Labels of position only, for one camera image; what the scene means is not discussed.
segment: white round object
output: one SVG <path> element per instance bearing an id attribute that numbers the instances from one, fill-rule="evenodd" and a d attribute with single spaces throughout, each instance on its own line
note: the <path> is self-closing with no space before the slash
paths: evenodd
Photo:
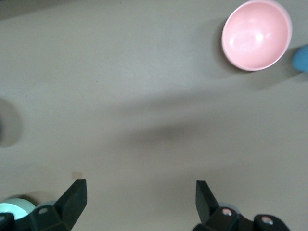
<path id="1" fill-rule="evenodd" d="M 34 204 L 21 198 L 8 199 L 0 203 L 0 213 L 12 213 L 15 220 L 27 216 L 34 209 Z"/>

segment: beige table surface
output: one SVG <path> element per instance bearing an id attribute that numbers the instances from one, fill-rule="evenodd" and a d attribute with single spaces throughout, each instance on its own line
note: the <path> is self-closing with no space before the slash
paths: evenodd
<path id="1" fill-rule="evenodd" d="M 248 73 L 220 49 L 244 0 L 0 2 L 0 199 L 86 178 L 74 231 L 190 231 L 195 181 L 248 219 L 308 226 L 307 0 L 286 54 Z"/>

